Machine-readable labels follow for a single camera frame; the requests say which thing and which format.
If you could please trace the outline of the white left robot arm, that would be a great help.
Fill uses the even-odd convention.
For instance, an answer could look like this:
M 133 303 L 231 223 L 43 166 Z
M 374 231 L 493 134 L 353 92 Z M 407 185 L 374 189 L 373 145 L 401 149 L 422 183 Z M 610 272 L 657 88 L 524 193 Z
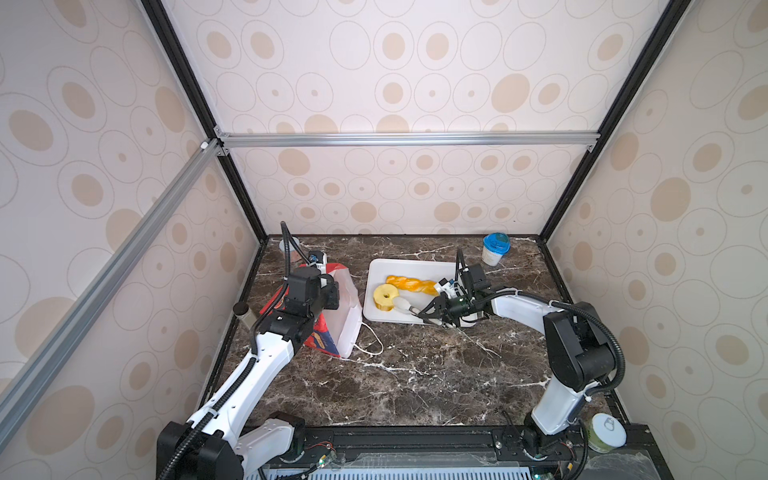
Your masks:
M 248 353 L 213 396 L 185 423 L 170 422 L 157 439 L 159 479 L 245 479 L 267 461 L 300 454 L 300 419 L 277 415 L 244 433 L 269 385 L 314 332 L 325 310 L 339 307 L 339 286 L 325 266 L 288 272 L 251 326 Z

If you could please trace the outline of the red paper gift bag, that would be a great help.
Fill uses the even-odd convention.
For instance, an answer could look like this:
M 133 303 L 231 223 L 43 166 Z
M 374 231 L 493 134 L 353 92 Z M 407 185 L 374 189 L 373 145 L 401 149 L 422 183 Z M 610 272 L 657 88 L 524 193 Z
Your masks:
M 357 341 L 362 326 L 363 309 L 349 269 L 341 263 L 327 264 L 327 271 L 338 283 L 340 301 L 337 310 L 323 310 L 313 332 L 307 339 L 283 339 L 295 350 L 302 346 L 313 348 L 337 358 L 348 358 Z M 254 336 L 251 348 L 257 349 L 259 341 L 266 334 Z

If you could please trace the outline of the yellow ring fake bread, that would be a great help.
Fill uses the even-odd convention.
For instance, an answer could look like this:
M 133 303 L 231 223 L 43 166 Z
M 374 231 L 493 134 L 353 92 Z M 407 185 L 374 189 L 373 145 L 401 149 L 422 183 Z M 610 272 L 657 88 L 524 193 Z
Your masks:
M 374 305 L 381 311 L 391 311 L 395 308 L 395 299 L 399 296 L 399 291 L 394 285 L 381 284 L 373 291 Z

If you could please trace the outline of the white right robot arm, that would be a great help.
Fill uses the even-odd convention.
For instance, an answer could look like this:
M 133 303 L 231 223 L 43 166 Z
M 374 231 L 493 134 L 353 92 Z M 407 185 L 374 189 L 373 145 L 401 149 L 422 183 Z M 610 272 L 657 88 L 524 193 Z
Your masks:
M 377 302 L 424 323 L 470 326 L 488 316 L 539 331 L 553 378 L 529 414 L 529 429 L 554 436 L 573 425 L 583 405 L 623 380 L 626 358 L 618 339 L 588 302 L 547 300 L 512 287 L 494 287 L 483 268 L 458 262 L 452 279 L 437 282 L 390 276 Z

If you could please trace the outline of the yellow twisted fake bread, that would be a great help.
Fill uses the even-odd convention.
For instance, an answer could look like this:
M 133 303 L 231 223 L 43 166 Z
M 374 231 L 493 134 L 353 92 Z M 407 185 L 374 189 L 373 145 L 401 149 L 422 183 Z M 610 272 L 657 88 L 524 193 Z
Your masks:
M 423 293 L 430 296 L 439 295 L 434 288 L 435 282 L 431 280 L 390 275 L 387 277 L 386 283 L 394 285 L 398 290 Z

